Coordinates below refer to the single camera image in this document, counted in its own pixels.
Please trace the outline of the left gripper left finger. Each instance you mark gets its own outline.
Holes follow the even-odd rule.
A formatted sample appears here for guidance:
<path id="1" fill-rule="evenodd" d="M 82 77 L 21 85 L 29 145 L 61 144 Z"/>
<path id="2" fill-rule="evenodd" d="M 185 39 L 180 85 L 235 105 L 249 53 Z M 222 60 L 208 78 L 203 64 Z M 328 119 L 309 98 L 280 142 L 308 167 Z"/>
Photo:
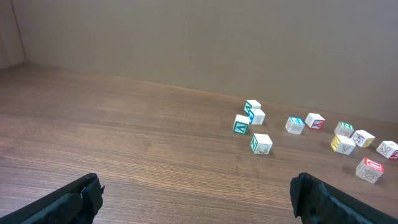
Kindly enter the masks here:
<path id="1" fill-rule="evenodd" d="M 89 173 L 1 217 L 1 224 L 92 224 L 103 205 L 104 186 Z"/>

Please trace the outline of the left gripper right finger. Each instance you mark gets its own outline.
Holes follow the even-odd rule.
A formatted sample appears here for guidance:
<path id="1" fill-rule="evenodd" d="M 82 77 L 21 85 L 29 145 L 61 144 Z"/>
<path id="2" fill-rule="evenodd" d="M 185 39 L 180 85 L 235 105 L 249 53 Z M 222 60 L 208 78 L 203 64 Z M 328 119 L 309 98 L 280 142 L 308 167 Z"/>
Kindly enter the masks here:
<path id="1" fill-rule="evenodd" d="M 290 182 L 294 216 L 308 224 L 397 224 L 383 213 L 326 182 L 302 172 Z"/>

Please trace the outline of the red letter A block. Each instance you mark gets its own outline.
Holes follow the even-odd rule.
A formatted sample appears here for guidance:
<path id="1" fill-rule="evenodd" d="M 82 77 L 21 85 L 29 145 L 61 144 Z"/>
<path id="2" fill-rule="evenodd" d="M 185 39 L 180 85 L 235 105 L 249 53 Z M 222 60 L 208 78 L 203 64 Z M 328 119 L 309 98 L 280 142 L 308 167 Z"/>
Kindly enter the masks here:
<path id="1" fill-rule="evenodd" d="M 273 142 L 268 134 L 254 133 L 251 139 L 251 149 L 254 154 L 266 155 L 270 153 Z"/>

